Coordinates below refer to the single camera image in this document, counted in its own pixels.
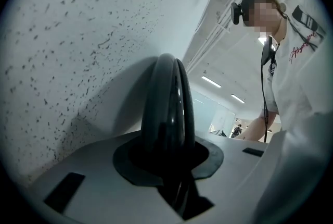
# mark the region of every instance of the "speckled white wall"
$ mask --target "speckled white wall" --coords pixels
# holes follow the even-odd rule
[[[2,159],[27,185],[138,125],[157,56],[183,58],[208,0],[10,0],[1,16]]]

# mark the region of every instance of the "hair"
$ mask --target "hair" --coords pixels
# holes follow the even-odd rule
[[[284,17],[284,12],[287,10],[286,4],[285,3],[279,3],[278,0],[268,0],[271,2],[273,5],[276,6],[276,9],[280,12],[280,14]]]

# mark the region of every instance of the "fluorescent light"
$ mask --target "fluorescent light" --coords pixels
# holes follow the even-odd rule
[[[264,45],[265,42],[266,42],[266,40],[267,40],[267,38],[266,37],[259,37],[258,40],[259,40],[259,42],[262,43],[262,45]]]
[[[245,104],[245,102],[244,102],[242,99],[238,98],[235,94],[232,94],[231,96],[232,96],[233,98],[239,100],[241,103]]]
[[[202,101],[199,101],[199,100],[197,100],[197,99],[195,99],[196,101],[198,101],[199,103],[202,103],[203,104],[203,102]]]
[[[214,81],[212,81],[212,80],[206,78],[205,76],[202,76],[202,78],[203,78],[204,80],[207,80],[208,82],[212,83],[212,84],[215,85],[216,87],[221,88],[220,85],[218,85],[216,82],[214,82]]]

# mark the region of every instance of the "black rectangle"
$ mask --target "black rectangle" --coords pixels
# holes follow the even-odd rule
[[[53,210],[62,213],[81,185],[84,178],[84,175],[73,172],[67,174],[67,176],[44,200],[44,203],[51,207]]]
[[[242,152],[261,157],[264,154],[264,151],[256,150],[253,148],[245,148]]]

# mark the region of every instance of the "headphone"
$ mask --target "headphone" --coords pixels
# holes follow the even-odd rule
[[[254,0],[242,0],[241,4],[236,4],[236,3],[231,3],[231,19],[232,22],[235,25],[239,24],[239,17],[242,16],[244,23],[246,23],[249,20],[249,15],[248,15],[248,8],[249,5],[251,3],[254,3]],[[316,50],[316,48],[318,48],[317,45],[309,42],[299,31],[298,29],[291,23],[289,17],[287,14],[285,14],[284,12],[282,12],[281,10],[279,10],[277,8],[277,10],[279,11],[279,13],[282,15],[283,18],[287,19],[292,27],[292,29],[301,37],[301,39],[308,44],[311,49],[313,51]],[[305,14],[300,8],[299,6],[296,7],[296,9],[294,10],[294,12],[292,13],[292,15],[294,16],[294,18],[299,21],[300,23],[302,23],[304,26],[306,26],[307,28],[313,30],[313,31],[317,31],[319,25],[317,24],[317,22],[309,15]],[[307,21],[304,22],[302,21],[302,16],[305,15]],[[272,66],[276,66],[276,62],[275,62],[275,53],[277,51],[278,48],[275,48],[273,46],[273,37],[272,36],[268,36],[267,40],[264,43],[264,47],[262,50],[262,55],[261,55],[261,90],[262,90],[262,95],[263,95],[263,99],[264,99],[264,120],[265,120],[265,138],[264,138],[264,142],[266,142],[266,138],[267,138],[267,129],[268,129],[268,109],[267,109],[267,104],[266,104],[266,99],[265,99],[265,94],[264,94],[264,86],[263,86],[263,66],[267,64],[267,62],[269,60],[271,60],[271,69]]]

